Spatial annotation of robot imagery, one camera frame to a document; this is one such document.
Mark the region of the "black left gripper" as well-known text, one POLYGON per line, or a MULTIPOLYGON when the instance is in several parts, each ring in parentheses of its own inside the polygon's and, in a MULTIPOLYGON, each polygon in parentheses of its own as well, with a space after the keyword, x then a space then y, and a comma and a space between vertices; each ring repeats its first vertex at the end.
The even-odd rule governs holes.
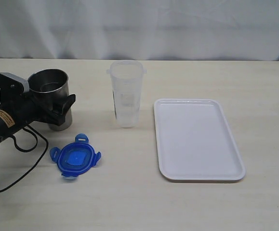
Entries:
POLYGON ((76 101, 71 94, 53 101, 53 109, 42 113, 42 105, 31 91, 16 94, 0 89, 0 127, 25 127, 34 121, 60 126, 66 121, 66 114, 76 101))

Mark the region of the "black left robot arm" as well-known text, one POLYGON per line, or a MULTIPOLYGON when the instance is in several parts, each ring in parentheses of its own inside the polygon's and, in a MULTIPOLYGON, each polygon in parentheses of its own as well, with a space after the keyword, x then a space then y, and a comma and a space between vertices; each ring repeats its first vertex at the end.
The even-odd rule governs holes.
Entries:
POLYGON ((76 100, 76 95, 53 101, 50 108, 32 92, 0 90, 0 143, 34 121, 60 126, 76 100))

